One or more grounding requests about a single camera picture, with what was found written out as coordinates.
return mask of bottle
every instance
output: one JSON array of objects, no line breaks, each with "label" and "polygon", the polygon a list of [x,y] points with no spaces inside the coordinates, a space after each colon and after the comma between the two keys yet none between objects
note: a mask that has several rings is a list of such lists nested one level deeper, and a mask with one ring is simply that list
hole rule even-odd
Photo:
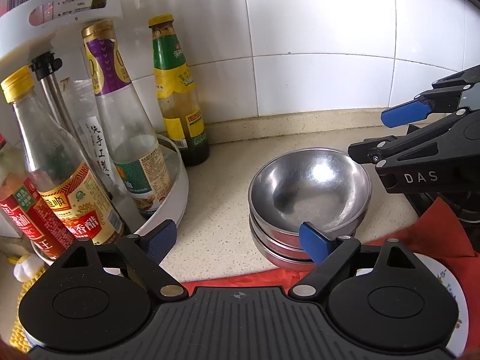
[{"label": "bottle", "polygon": [[114,242],[124,223],[88,167],[75,138],[42,107],[28,66],[1,87],[13,104],[30,180],[55,215],[77,238]]},{"label": "bottle", "polygon": [[84,28],[82,37],[106,147],[140,214],[148,218],[172,186],[157,135],[123,66],[113,22]]},{"label": "bottle", "polygon": [[178,146],[186,166],[202,163],[210,148],[194,79],[173,29],[170,14],[152,17],[154,74],[157,99],[169,138]]},{"label": "bottle", "polygon": [[23,152],[0,134],[0,206],[15,225],[51,259],[75,241],[28,178]]}]

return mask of metal pin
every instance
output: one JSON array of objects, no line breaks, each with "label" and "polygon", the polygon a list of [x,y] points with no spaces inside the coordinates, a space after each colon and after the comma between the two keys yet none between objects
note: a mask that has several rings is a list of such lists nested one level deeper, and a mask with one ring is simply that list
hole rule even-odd
[{"label": "metal pin", "polygon": [[301,284],[299,286],[295,286],[292,290],[292,292],[301,297],[308,297],[308,296],[313,296],[317,292],[316,288],[313,286],[309,286],[306,284]]},{"label": "metal pin", "polygon": [[169,298],[176,297],[183,294],[183,288],[176,284],[170,284],[160,288],[160,294]]}]

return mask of stack of bowls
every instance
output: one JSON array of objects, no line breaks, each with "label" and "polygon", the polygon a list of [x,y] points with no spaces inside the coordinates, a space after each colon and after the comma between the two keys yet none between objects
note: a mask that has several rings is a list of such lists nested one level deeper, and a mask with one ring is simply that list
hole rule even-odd
[{"label": "stack of bowls", "polygon": [[334,237],[354,235],[370,197],[366,171],[343,151],[290,151],[263,166],[250,183],[251,236],[274,265],[309,271],[314,262],[300,245],[300,225],[311,222]]}]

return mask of beige stone countertop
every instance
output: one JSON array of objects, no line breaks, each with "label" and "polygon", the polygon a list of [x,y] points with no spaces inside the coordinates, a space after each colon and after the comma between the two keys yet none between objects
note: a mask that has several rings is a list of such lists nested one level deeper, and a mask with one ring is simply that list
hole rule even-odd
[{"label": "beige stone countertop", "polygon": [[[405,130],[399,128],[394,133],[403,135]],[[181,282],[275,268],[258,252],[250,236],[247,192],[255,173],[291,150],[316,146],[346,151],[349,144],[364,138],[391,134],[386,127],[366,127],[212,145],[204,163],[187,169],[187,209],[178,227],[177,244],[161,266]],[[373,165],[366,169],[373,193],[356,233],[362,242],[387,235],[417,219],[403,195],[385,192]]]}]

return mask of floral plate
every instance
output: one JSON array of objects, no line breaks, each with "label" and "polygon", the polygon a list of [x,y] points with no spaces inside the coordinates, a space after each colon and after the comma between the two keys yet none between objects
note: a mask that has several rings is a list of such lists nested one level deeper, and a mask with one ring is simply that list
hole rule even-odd
[{"label": "floral plate", "polygon": [[[452,294],[458,305],[458,321],[455,330],[448,341],[447,349],[456,357],[459,357],[465,349],[469,335],[469,310],[460,283],[443,264],[424,254],[415,253],[418,259],[434,274],[437,280]],[[370,273],[371,268],[357,270],[357,276]]]}]

